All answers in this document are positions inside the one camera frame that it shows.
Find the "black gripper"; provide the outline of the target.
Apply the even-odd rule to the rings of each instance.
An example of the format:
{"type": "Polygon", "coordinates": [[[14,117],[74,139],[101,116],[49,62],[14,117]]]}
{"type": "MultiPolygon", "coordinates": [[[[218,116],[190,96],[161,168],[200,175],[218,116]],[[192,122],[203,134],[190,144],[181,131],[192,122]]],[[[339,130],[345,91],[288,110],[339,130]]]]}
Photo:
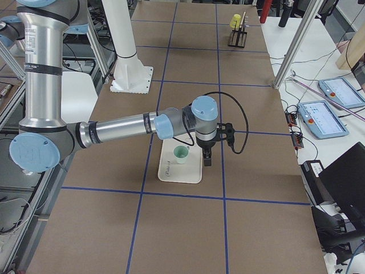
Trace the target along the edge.
{"type": "Polygon", "coordinates": [[[200,148],[202,148],[205,167],[210,167],[212,165],[212,147],[215,143],[215,140],[201,140],[197,138],[197,144],[200,148]]]}

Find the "second grey robot arm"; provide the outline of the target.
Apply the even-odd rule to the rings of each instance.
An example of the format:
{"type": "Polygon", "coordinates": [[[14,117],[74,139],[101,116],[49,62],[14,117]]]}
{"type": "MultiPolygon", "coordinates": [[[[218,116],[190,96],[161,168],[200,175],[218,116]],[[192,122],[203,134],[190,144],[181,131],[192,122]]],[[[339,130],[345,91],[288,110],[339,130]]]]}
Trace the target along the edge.
{"type": "Polygon", "coordinates": [[[7,48],[16,45],[21,51],[25,51],[25,26],[16,15],[1,18],[1,42],[7,48]]]}

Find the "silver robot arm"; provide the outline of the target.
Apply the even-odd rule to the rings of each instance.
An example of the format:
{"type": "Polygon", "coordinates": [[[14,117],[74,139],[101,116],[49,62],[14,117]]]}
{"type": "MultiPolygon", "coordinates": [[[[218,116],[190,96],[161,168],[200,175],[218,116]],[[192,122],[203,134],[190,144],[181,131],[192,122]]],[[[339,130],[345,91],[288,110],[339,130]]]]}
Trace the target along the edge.
{"type": "Polygon", "coordinates": [[[20,168],[44,172],[93,144],[152,133],[164,140],[189,132],[195,133],[204,164],[211,165],[211,149],[218,141],[218,109],[206,95],[180,110],[66,123],[61,117],[63,35],[73,27],[87,30],[87,2],[19,1],[17,14],[25,26],[26,112],[9,153],[20,168]]]}

